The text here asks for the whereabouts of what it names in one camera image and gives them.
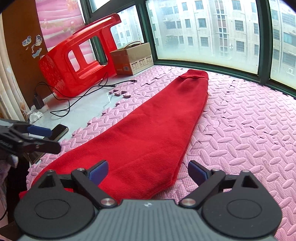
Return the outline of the black power adapter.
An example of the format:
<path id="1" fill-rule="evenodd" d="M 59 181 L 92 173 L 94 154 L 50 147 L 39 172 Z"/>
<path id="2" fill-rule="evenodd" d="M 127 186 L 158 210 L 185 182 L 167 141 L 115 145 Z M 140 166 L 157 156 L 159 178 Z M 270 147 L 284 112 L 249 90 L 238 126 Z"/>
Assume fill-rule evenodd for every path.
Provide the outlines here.
<path id="1" fill-rule="evenodd" d="M 44 105 L 45 105 L 43 99 L 38 94 L 34 95 L 33 104 L 34 104 L 36 109 L 42 109 L 44 107 Z"/>

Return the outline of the pink foam puzzle mat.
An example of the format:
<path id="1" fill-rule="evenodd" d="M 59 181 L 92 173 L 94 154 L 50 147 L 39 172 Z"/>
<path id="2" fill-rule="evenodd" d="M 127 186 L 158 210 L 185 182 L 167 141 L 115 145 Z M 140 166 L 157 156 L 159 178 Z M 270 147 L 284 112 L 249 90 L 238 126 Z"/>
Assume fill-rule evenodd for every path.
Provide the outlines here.
<path id="1" fill-rule="evenodd" d="M 104 107 L 101 116 L 62 140 L 59 155 L 45 154 L 29 168 L 27 189 L 36 176 L 62 154 L 100 135 L 153 97 L 187 68 L 154 66 L 138 75 L 135 87 L 121 84 L 115 93 L 130 98 Z M 295 99 L 259 84 L 208 72 L 208 101 L 175 184 L 154 199 L 179 200 L 197 188 L 187 166 L 195 160 L 226 174 L 251 171 L 282 210 L 277 240 L 295 240 Z"/>

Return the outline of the red plastic stool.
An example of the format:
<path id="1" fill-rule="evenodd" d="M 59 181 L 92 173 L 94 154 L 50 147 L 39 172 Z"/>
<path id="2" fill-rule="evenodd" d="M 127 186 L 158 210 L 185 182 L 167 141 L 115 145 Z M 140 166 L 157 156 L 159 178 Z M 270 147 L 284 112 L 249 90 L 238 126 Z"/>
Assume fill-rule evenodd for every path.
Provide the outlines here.
<path id="1" fill-rule="evenodd" d="M 111 28 L 121 23 L 117 13 L 86 25 L 60 42 L 39 60 L 39 68 L 59 97 L 75 97 L 92 87 L 103 77 L 116 75 L 110 53 L 117 49 Z M 97 60 L 87 62 L 80 46 L 97 37 L 107 58 L 106 64 Z"/>

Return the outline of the brown cardboard box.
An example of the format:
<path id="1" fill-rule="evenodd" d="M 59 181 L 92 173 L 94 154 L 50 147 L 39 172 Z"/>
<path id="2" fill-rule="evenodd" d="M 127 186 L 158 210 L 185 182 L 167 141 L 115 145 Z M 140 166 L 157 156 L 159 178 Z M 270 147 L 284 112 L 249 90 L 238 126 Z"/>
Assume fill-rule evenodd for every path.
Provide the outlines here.
<path id="1" fill-rule="evenodd" d="M 154 65 L 149 43 L 131 42 L 110 55 L 117 75 L 132 76 Z"/>

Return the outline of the crumpled white tissue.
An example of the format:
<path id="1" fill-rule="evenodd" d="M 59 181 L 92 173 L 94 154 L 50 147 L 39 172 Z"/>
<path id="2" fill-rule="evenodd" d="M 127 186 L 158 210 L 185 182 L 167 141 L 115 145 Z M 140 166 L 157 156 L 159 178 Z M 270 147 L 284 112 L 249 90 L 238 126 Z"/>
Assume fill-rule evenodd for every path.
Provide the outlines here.
<path id="1" fill-rule="evenodd" d="M 40 111 L 29 111 L 28 112 L 28 120 L 29 123 L 35 123 L 36 121 L 38 121 L 40 118 L 42 118 L 44 116 L 44 114 Z"/>

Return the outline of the panda wall stickers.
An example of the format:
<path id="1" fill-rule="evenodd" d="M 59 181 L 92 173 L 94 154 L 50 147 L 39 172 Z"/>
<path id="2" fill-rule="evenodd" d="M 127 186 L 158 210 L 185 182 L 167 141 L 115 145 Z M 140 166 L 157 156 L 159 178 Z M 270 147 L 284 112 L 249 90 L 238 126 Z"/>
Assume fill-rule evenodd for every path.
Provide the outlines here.
<path id="1" fill-rule="evenodd" d="M 43 38 L 41 37 L 41 35 L 36 35 L 33 43 L 32 43 L 32 37 L 27 36 L 27 38 L 22 41 L 22 46 L 26 47 L 26 50 L 28 50 L 29 47 L 31 47 L 32 57 L 35 59 L 41 54 L 42 43 L 43 43 Z"/>

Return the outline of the red sweatpants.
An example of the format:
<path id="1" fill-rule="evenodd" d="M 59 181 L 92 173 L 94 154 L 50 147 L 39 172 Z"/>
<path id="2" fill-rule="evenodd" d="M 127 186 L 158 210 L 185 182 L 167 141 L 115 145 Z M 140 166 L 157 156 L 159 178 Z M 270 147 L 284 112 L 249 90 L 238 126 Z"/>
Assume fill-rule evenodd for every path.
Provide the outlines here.
<path id="1" fill-rule="evenodd" d="M 57 174 L 106 160 L 99 188 L 116 201 L 150 199 L 174 185 L 208 99 L 208 74 L 190 69 L 121 121 L 47 166 Z"/>

